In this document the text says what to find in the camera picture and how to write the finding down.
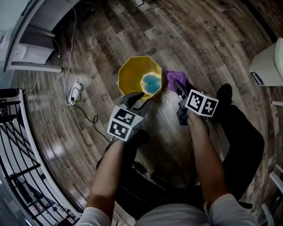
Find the white box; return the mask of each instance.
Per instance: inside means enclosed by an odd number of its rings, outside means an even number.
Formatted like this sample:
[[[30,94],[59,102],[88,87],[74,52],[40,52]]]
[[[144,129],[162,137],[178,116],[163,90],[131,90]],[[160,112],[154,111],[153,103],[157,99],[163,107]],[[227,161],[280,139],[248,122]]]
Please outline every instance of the white box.
[[[185,106],[200,116],[212,117],[218,101],[211,96],[191,90]]]
[[[143,117],[115,106],[108,124],[107,133],[127,141],[140,128]]]

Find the blue liquid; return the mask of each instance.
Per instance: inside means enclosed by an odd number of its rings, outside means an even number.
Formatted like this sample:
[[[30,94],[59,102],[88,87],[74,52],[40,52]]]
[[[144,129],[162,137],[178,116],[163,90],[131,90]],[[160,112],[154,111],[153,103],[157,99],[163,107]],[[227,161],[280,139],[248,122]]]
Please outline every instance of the blue liquid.
[[[155,94],[161,87],[161,78],[157,78],[154,75],[146,75],[142,79],[145,83],[145,90],[149,94]]]

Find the purple cloth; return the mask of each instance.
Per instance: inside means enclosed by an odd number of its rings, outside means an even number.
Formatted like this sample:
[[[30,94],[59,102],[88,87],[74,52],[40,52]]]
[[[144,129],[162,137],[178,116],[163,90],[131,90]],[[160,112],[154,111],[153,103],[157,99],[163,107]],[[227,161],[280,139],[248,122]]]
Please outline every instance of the purple cloth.
[[[173,92],[176,92],[174,85],[173,85],[175,80],[178,80],[184,86],[186,86],[186,81],[188,81],[188,79],[186,78],[186,75],[184,72],[167,71],[166,75],[167,75],[167,80],[168,80],[168,88],[172,90]]]

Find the person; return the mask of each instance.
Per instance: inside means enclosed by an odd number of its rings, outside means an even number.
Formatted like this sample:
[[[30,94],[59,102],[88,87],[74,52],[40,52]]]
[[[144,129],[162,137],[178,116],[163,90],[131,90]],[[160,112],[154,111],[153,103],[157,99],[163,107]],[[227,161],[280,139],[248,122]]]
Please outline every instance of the person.
[[[78,226],[110,226],[114,203],[136,226],[255,226],[255,217],[238,200],[251,183],[264,151],[262,135],[232,105],[232,87],[224,84],[212,118],[219,122],[230,143],[221,162],[200,116],[188,110],[188,125],[200,185],[164,190],[132,167],[136,149],[148,134],[140,130],[129,142],[116,140],[94,176],[87,207]]]

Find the black pants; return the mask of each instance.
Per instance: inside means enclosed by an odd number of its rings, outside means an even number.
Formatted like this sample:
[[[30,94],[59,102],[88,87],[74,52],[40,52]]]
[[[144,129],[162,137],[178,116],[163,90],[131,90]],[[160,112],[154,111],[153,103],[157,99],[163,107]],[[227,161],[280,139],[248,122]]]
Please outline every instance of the black pants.
[[[230,143],[223,161],[225,181],[230,192],[239,200],[251,183],[264,151],[262,135],[245,115],[230,105],[220,121]],[[200,185],[165,191],[146,180],[132,168],[136,150],[125,146],[122,175],[117,191],[117,203],[136,220],[153,208],[168,203],[187,203],[202,209],[204,201]]]

